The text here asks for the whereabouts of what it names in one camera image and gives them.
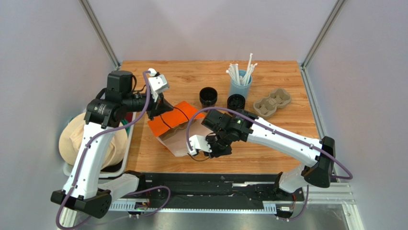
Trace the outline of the orange paper bag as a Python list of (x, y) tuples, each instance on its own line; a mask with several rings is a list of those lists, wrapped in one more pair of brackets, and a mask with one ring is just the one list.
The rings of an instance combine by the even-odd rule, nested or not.
[(175, 157), (188, 155), (186, 130), (190, 118), (198, 110), (186, 101), (147, 122), (155, 138)]

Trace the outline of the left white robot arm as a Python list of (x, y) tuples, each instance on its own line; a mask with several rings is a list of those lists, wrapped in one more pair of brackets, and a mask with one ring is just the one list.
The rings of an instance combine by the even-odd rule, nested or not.
[(115, 70), (108, 74), (106, 87), (87, 105), (77, 159), (64, 187), (52, 193), (53, 203), (100, 219), (112, 202), (144, 186), (145, 176), (134, 171), (104, 184), (98, 182), (108, 147), (128, 113), (153, 119), (173, 110), (163, 95), (170, 87), (165, 76), (149, 69), (143, 77), (146, 91), (140, 93), (133, 87), (136, 78), (132, 72)]

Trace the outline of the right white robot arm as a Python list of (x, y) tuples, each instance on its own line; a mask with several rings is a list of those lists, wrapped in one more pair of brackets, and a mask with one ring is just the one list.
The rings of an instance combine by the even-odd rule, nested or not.
[(330, 187), (336, 156), (335, 140), (331, 137), (325, 136), (321, 140), (306, 138), (243, 109), (231, 115), (210, 110), (202, 125), (213, 133), (205, 138), (209, 144), (207, 154), (212, 158), (230, 155), (231, 144), (244, 141), (270, 147), (297, 159), (299, 166), (278, 175), (275, 181), (277, 191), (293, 193), (306, 185)]

